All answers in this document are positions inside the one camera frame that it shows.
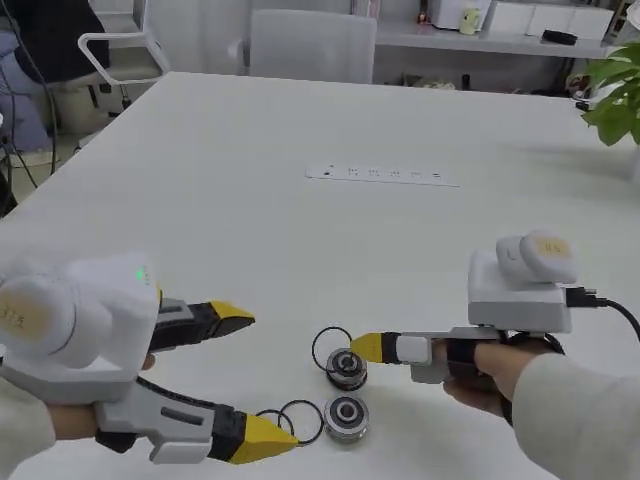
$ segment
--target bearing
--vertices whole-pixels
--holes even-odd
[[[369,409],[358,397],[340,395],[324,409],[327,434],[338,442],[354,443],[362,439],[369,426]]]
[[[326,372],[333,386],[352,392],[367,381],[367,362],[348,348],[339,348],[329,355]]]

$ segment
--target power outlet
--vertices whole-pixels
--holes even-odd
[[[424,170],[406,170],[378,167],[310,167],[306,171],[307,178],[322,180],[348,180],[352,182],[404,183],[413,185],[433,185],[440,187],[459,187],[441,172]]]

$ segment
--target yellow fingertip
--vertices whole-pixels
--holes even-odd
[[[250,318],[255,320],[252,313],[232,305],[229,302],[212,301],[211,306],[214,308],[218,316],[224,320],[225,318]]]
[[[351,351],[360,358],[373,363],[382,363],[382,334],[367,333],[351,342]]]
[[[247,415],[244,442],[229,463],[240,465],[275,457],[298,446],[298,439],[266,418]]]

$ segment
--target white box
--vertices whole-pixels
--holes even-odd
[[[564,5],[536,5],[527,35],[541,37],[545,30],[567,32],[574,7]]]
[[[613,17],[613,11],[597,7],[574,7],[568,32],[578,38],[602,40]]]
[[[531,23],[535,5],[532,3],[495,2],[486,30],[495,33],[524,35]]]

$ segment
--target table surface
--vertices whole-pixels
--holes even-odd
[[[557,231],[581,282],[640,312],[631,152],[601,146],[566,100],[174,73],[0,223],[0,259],[43,245],[143,248],[168,295],[232,300],[258,318],[161,354],[151,380],[250,412],[323,404],[336,392],[310,357],[321,328],[465,325],[469,256],[503,235]],[[328,163],[433,169],[460,188],[305,178]],[[577,312],[574,327],[562,341],[577,362],[637,373],[622,317]],[[328,335],[319,354],[344,345]],[[349,448],[323,436],[259,464],[156,467],[146,441],[118,457],[87,440],[59,444],[15,480],[550,478],[503,421],[411,383],[407,367],[371,366],[361,395],[371,427]],[[293,414],[300,436],[312,433],[311,413]]]

